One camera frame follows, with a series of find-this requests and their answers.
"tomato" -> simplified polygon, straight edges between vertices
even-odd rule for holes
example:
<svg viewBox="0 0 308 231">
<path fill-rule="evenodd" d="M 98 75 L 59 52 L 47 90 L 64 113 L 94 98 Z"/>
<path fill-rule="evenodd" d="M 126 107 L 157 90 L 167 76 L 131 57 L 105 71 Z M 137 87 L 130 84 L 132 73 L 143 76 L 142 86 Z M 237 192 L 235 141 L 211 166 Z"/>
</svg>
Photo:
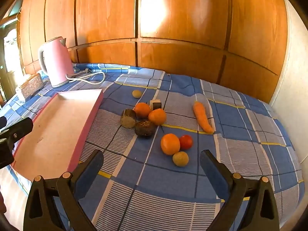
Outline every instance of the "tomato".
<svg viewBox="0 0 308 231">
<path fill-rule="evenodd" d="M 183 135 L 180 137 L 181 149 L 190 149 L 193 145 L 193 139 L 189 135 Z"/>
</svg>

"bed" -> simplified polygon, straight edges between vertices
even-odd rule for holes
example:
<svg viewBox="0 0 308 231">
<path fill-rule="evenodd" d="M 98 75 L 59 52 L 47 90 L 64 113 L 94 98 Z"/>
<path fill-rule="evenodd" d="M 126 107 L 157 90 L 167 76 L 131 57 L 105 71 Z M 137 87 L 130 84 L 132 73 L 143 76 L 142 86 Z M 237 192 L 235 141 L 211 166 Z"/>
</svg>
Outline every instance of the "bed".
<svg viewBox="0 0 308 231">
<path fill-rule="evenodd" d="M 300 203 L 305 187 L 292 143 L 272 108 L 240 92 L 200 79 L 167 74 L 160 70 L 114 64 L 76 64 L 76 72 L 106 72 L 101 85 L 67 83 L 52 88 L 48 78 L 43 89 L 22 103 L 15 95 L 1 109 L 8 126 L 24 117 L 34 118 L 59 91 L 98 89 L 104 98 L 90 128 L 80 161 L 94 149 L 104 152 L 104 165 L 80 204 L 98 230 L 206 230 L 219 212 L 219 199 L 199 165 L 199 154 L 209 149 L 218 161 L 245 178 L 267 176 L 275 193 L 283 224 Z M 89 80 L 100 81 L 102 74 Z M 140 99 L 132 97 L 139 89 Z M 137 137 L 120 126 L 120 115 L 137 102 L 160 99 L 167 113 L 163 126 L 150 139 Z M 194 101 L 206 108 L 213 135 L 197 124 Z M 177 167 L 161 152 L 164 134 L 189 134 L 194 145 L 187 151 L 189 163 Z M 30 185 L 18 178 L 24 189 Z M 64 210 L 55 199 L 67 226 Z M 231 230 L 237 230 L 248 199 Z"/>
</svg>

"white power cord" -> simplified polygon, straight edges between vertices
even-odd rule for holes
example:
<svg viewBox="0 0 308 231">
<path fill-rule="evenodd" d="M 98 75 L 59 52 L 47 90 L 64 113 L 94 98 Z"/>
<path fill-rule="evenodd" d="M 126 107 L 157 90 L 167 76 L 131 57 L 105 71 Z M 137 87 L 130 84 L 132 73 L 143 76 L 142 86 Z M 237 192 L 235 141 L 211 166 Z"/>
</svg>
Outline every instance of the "white power cord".
<svg viewBox="0 0 308 231">
<path fill-rule="evenodd" d="M 82 82 L 86 82 L 86 83 L 89 83 L 89 84 L 92 84 L 92 85 L 99 85 L 99 84 L 101 84 L 105 81 L 106 75 L 105 75 L 104 72 L 96 72 L 96 73 L 91 73 L 89 75 L 82 76 L 80 78 L 76 78 L 76 77 L 73 78 L 76 75 L 79 75 L 79 74 L 82 74 L 82 73 L 87 73 L 88 70 L 89 69 L 86 69 L 85 71 L 81 71 L 77 74 L 69 75 L 70 77 L 67 77 L 67 74 L 66 74 L 65 77 L 66 77 L 67 80 L 70 80 L 69 82 L 82 81 Z M 86 80 L 88 77 L 91 77 L 91 76 L 96 75 L 96 74 L 103 74 L 103 79 L 100 82 L 89 82 L 89 81 Z"/>
</svg>

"carrot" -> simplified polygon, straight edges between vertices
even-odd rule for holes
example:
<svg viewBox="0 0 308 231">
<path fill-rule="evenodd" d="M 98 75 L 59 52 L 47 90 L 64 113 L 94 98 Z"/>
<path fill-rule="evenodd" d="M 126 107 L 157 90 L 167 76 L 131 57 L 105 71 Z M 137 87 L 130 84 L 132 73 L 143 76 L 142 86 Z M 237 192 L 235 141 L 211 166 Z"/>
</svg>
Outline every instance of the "carrot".
<svg viewBox="0 0 308 231">
<path fill-rule="evenodd" d="M 195 101 L 193 105 L 193 111 L 195 113 L 195 116 L 197 117 L 199 125 L 203 128 L 203 130 L 209 134 L 214 133 L 213 128 L 208 123 L 208 118 L 206 117 L 203 104 L 201 102 Z"/>
</svg>

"orange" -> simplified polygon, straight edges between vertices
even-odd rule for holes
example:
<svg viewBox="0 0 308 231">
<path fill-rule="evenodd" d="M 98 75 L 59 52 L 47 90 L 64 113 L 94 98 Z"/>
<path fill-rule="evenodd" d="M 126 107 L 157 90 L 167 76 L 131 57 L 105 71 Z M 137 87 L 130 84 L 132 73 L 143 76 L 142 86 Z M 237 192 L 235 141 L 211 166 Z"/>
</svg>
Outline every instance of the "orange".
<svg viewBox="0 0 308 231">
<path fill-rule="evenodd" d="M 155 125 L 162 125 L 166 121 L 167 115 L 166 112 L 161 109 L 155 109 L 149 114 L 149 121 L 153 122 Z"/>
<path fill-rule="evenodd" d="M 161 150 L 168 156 L 180 151 L 180 140 L 174 134 L 166 134 L 161 138 Z"/>
<path fill-rule="evenodd" d="M 147 118 L 147 116 L 151 112 L 151 108 L 150 108 L 150 105 L 144 102 L 139 102 L 134 107 L 134 111 L 136 112 L 137 116 L 141 118 Z"/>
</svg>

